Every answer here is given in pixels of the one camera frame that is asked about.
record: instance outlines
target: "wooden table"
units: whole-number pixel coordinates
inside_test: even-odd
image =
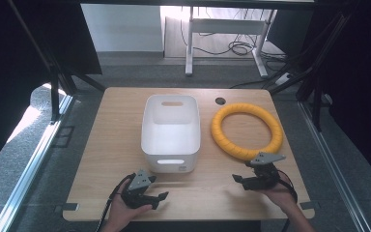
[[[252,169],[223,152],[214,142],[211,120],[222,107],[215,102],[249,102],[266,108],[279,120],[271,96],[266,90],[109,88],[105,91],[67,203],[77,203],[76,211],[64,211],[67,220],[99,220],[110,192],[128,174],[148,163],[140,147],[144,107],[154,94],[191,95],[197,99],[201,121],[201,148],[195,169],[182,174],[155,174],[157,180],[146,191],[158,195],[169,191],[155,211],[136,220],[262,220],[285,218],[269,199],[254,191],[245,191],[232,174],[251,177]],[[261,148],[271,140],[262,120],[245,114],[233,114],[223,121],[228,138],[245,148]],[[279,154],[285,160],[275,163],[286,172],[298,192],[299,203],[308,202],[295,158],[284,136]],[[313,210],[303,211],[308,218]]]

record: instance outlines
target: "yellow foam ring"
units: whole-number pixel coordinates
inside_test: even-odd
[[[262,119],[271,131],[270,143],[261,149],[245,149],[231,142],[222,131],[222,120],[233,113],[248,113]],[[277,153],[283,140],[282,128],[278,121],[264,108],[250,103],[232,103],[223,106],[213,117],[212,136],[216,144],[231,156],[240,160],[253,160],[260,152]]]

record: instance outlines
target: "wall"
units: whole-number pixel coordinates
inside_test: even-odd
[[[159,6],[82,4],[96,51],[162,51]]]

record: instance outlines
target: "white plastic basket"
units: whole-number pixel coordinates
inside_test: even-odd
[[[192,171],[197,162],[200,143],[200,116],[194,97],[153,95],[147,99],[141,148],[151,171]]]

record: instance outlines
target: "black hole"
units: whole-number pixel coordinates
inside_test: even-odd
[[[224,98],[216,98],[215,103],[223,105],[223,104],[225,104],[225,99]]]

